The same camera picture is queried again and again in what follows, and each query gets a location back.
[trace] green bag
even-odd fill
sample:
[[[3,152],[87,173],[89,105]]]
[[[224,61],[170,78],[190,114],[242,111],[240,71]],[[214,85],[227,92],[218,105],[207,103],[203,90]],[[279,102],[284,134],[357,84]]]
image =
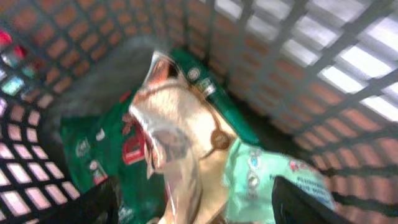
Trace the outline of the green bag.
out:
[[[182,69],[185,78],[199,89],[206,100],[211,103],[245,142],[261,146],[257,135],[242,117],[220,84],[213,78],[208,69],[195,57],[182,49],[175,49],[171,57]]]
[[[120,223],[146,223],[164,214],[165,184],[162,175],[147,180],[144,138],[139,128],[122,134],[136,90],[101,116],[62,118],[60,134],[72,181],[85,193],[107,176],[117,176],[122,194]]]

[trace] crumpled plastic bag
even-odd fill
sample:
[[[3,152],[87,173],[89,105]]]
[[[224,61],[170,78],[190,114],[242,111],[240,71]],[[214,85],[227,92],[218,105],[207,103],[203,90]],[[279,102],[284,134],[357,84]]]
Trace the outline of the crumpled plastic bag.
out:
[[[169,202],[160,223],[191,223],[199,206],[201,178],[187,135],[151,110],[130,106],[146,135],[147,178],[163,174]]]

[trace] snack bag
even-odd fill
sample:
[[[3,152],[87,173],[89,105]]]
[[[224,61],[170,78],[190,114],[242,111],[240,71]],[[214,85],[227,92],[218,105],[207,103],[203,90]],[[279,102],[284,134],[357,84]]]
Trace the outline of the snack bag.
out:
[[[132,105],[130,113],[142,126],[147,138],[147,178],[164,175],[169,208],[166,223],[192,223],[201,195],[201,178],[191,140],[172,122],[162,119],[154,111]]]
[[[209,156],[215,149],[229,148],[236,137],[219,112],[187,83],[175,62],[160,52],[154,53],[148,76],[133,103],[183,130],[192,141],[198,159]]]
[[[117,176],[120,181],[120,223],[147,223],[160,218],[166,207],[161,174],[147,179],[145,139],[128,116],[136,91],[106,114],[63,118],[60,134],[72,181],[81,193]]]
[[[231,148],[223,180],[229,187],[226,218],[232,222],[275,223],[272,188],[278,175],[334,210],[333,198],[316,168],[237,139]]]
[[[189,84],[195,86],[202,94],[202,97],[220,112],[236,134],[243,141],[260,146],[260,140],[256,134],[245,122],[237,107],[206,67],[196,60],[191,53],[182,49],[175,49],[170,55],[181,68]]]

